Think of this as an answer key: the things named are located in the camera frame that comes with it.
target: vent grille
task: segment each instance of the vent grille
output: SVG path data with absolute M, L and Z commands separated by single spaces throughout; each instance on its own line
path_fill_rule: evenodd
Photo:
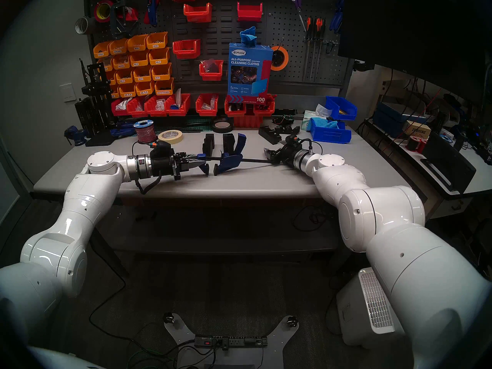
M 372 325 L 375 328 L 391 327 L 393 321 L 391 320 L 386 296 L 376 275 L 374 272 L 366 272 L 361 274 L 360 278 Z

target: light switch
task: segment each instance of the light switch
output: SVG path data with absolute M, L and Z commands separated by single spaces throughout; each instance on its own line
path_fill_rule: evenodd
M 63 101 L 77 100 L 71 83 L 60 86 L 60 92 L 62 94 Z

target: floor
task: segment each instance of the floor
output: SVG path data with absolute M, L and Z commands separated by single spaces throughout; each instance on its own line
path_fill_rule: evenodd
M 2 250 L 0 267 L 17 262 L 24 241 L 49 227 L 60 211 L 59 204 L 35 200 Z M 148 349 L 163 352 L 174 346 L 162 321 L 165 312 L 178 313 L 195 333 L 229 336 L 266 335 L 291 314 L 300 327 L 284 349 L 286 369 L 413 367 L 405 339 L 384 349 L 366 350 L 345 345 L 341 336 L 327 330 L 325 312 L 336 290 L 330 288 L 333 281 L 326 275 L 326 255 L 290 264 L 117 254 L 130 272 L 126 289 L 98 310 L 93 321 Z M 36 345 L 73 353 L 108 369 L 127 367 L 138 348 L 106 336 L 88 321 L 92 310 L 120 288 L 121 281 L 91 248 L 88 261 L 82 293 L 62 300 L 51 318 L 49 338 L 39 339 Z M 132 364 L 145 357 L 134 358 Z M 149 360 L 134 367 L 157 365 Z

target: gray table top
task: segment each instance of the gray table top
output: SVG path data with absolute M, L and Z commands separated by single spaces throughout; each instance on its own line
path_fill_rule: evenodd
M 243 149 L 244 158 L 265 159 L 263 148 L 276 150 L 281 144 L 271 145 L 258 135 L 258 130 L 234 130 L 246 135 L 247 141 Z M 310 133 L 301 131 L 302 138 L 310 137 Z M 202 151 L 205 133 L 186 133 L 175 151 L 185 151 L 197 154 Z M 64 194 L 73 177 L 80 173 L 87 158 L 99 150 L 109 150 L 116 155 L 131 154 L 131 146 L 136 137 L 126 137 L 116 140 L 106 147 L 74 147 L 63 156 L 46 174 L 34 185 L 35 193 Z M 321 143 L 325 154 L 338 154 L 345 158 L 349 165 L 360 169 L 366 176 L 367 184 L 379 186 L 409 186 L 385 159 L 379 155 L 364 139 L 352 130 L 352 140 L 349 144 Z M 314 144 L 315 153 L 319 147 Z M 220 156 L 222 150 L 222 135 L 215 134 L 215 149 L 213 156 Z M 146 145 L 136 144 L 135 154 L 150 153 Z M 145 198 L 273 198 L 273 197 L 320 197 L 312 179 L 297 170 L 285 165 L 268 165 L 261 163 L 242 162 L 237 168 L 221 175 L 214 176 L 212 171 L 215 161 L 209 162 L 210 175 L 205 176 L 198 168 L 182 173 L 180 181 L 174 181 L 172 176 L 163 177 L 160 183 L 150 190 Z M 141 180 L 145 188 L 155 178 Z M 141 194 L 135 183 L 123 183 L 119 197 L 140 197 Z

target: black pegboard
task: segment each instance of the black pegboard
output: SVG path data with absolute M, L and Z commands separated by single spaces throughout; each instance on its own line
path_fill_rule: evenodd
M 247 23 L 237 21 L 237 1 L 241 4 L 263 3 L 263 17 L 261 22 Z M 97 0 L 91 3 L 91 12 Z M 172 50 L 172 42 L 182 39 L 202 40 L 201 54 L 195 60 L 178 60 L 171 52 L 173 63 L 173 76 L 179 84 L 195 84 L 203 82 L 198 73 L 198 64 L 203 59 L 224 60 L 224 74 L 220 83 L 227 82 L 227 59 L 229 55 L 229 42 L 240 42 L 239 33 L 251 26 L 256 26 L 257 41 L 259 44 L 271 47 L 282 46 L 289 53 L 289 63 L 281 71 L 272 71 L 270 80 L 272 83 L 309 85 L 316 83 L 326 87 L 342 88 L 348 59 L 337 55 L 338 45 L 335 45 L 330 54 L 326 54 L 326 43 L 322 45 L 320 53 L 319 70 L 314 79 L 314 69 L 320 43 L 312 41 L 307 53 L 307 43 L 303 40 L 304 29 L 299 19 L 294 4 L 290 0 L 195 0 L 188 2 L 192 6 L 204 6 L 210 2 L 213 5 L 212 21 L 210 23 L 189 23 L 183 14 L 183 3 L 162 0 L 157 10 L 157 27 L 144 24 L 144 16 L 147 10 L 147 0 L 127 0 L 128 6 L 135 7 L 139 12 L 138 34 L 151 32 L 168 32 L 168 46 Z M 328 30 L 329 23 L 335 14 L 336 0 L 303 0 L 302 15 L 304 20 L 308 16 L 314 19 L 325 18 L 327 28 L 324 34 L 325 40 L 333 40 L 338 43 L 339 35 Z M 99 43 L 111 39 L 109 24 L 103 26 L 103 32 L 95 35 L 95 42 Z M 303 78 L 305 58 L 308 58 L 307 73 Z M 311 80 L 310 67 L 313 66 Z

